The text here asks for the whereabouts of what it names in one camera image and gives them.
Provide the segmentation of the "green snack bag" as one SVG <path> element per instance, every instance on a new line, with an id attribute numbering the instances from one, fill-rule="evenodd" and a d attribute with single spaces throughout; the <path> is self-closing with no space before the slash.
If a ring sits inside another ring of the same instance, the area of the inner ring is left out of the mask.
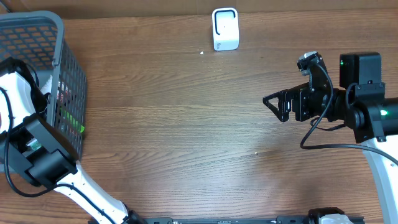
<path id="1" fill-rule="evenodd" d="M 85 127 L 82 125 L 72 114 L 70 114 L 66 109 L 59 107 L 60 116 L 67 121 L 70 128 L 73 128 L 76 133 L 84 133 Z"/>

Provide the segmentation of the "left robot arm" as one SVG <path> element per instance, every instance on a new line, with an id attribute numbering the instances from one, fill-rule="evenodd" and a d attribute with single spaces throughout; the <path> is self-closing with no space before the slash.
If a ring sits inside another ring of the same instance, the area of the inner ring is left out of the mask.
<path id="1" fill-rule="evenodd" d="M 76 149 L 46 122 L 47 105 L 30 65 L 12 57 L 1 62 L 2 164 L 10 188 L 26 198 L 61 193 L 92 223 L 144 223 L 84 171 Z"/>

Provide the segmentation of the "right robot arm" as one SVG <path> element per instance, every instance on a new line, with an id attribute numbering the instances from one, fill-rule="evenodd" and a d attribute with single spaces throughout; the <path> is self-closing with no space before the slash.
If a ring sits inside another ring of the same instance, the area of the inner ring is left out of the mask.
<path id="1" fill-rule="evenodd" d="M 335 88 L 323 57 L 303 54 L 297 66 L 308 82 L 265 96 L 262 101 L 281 122 L 310 121 L 300 142 L 304 150 L 348 148 L 363 151 L 376 184 L 384 223 L 397 223 L 397 98 L 386 98 L 378 52 L 341 54 L 340 86 Z M 341 120 L 332 131 L 350 128 L 355 143 L 306 145 L 322 119 Z"/>

